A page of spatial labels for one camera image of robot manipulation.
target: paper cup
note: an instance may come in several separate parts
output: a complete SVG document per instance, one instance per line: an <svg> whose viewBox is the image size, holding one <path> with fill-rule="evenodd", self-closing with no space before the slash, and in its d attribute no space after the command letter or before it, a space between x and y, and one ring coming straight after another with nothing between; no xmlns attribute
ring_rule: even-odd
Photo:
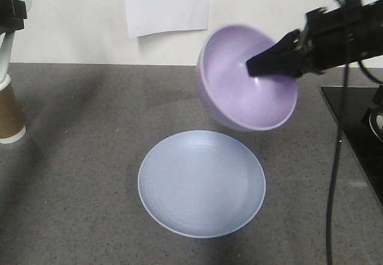
<svg viewBox="0 0 383 265"><path fill-rule="evenodd" d="M23 137L25 122L14 95L11 77L7 74L0 83L0 144L10 144Z"/></svg>

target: plate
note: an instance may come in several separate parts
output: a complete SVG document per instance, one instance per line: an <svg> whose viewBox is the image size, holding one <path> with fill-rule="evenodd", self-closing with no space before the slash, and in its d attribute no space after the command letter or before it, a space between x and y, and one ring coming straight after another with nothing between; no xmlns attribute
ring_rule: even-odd
<svg viewBox="0 0 383 265"><path fill-rule="evenodd" d="M260 209L266 191L262 166L239 141L193 130L159 142L138 174L139 196L165 228L195 238L240 229Z"/></svg>

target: paper sheet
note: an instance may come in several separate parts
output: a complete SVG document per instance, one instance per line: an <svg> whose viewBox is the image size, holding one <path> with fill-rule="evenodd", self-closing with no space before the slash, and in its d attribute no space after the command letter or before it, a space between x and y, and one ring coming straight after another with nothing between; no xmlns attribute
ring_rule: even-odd
<svg viewBox="0 0 383 265"><path fill-rule="evenodd" d="M209 0L125 0L130 37L207 29Z"/></svg>

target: black clamp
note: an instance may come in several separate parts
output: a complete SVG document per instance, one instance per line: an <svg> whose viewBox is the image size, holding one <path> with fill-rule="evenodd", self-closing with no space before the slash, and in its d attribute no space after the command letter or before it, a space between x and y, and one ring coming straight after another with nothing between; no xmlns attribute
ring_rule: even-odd
<svg viewBox="0 0 383 265"><path fill-rule="evenodd" d="M0 0L0 35L24 29L24 19L27 19L24 1Z"/></svg>

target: speckled countertop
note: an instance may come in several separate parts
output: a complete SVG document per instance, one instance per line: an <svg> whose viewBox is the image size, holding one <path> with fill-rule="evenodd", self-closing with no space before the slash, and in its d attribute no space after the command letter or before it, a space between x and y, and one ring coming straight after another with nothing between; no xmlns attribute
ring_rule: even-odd
<svg viewBox="0 0 383 265"><path fill-rule="evenodd" d="M255 133L211 118L197 96L194 67L11 64L9 73L27 134L0 145L0 264L326 263L336 123L320 86L340 85L340 69L301 78L289 121ZM351 84L373 86L356 69ZM266 175L256 217L207 240L158 225L136 186L154 145L202 129L241 141ZM382 209L347 142L334 206L335 264L383 264Z"/></svg>

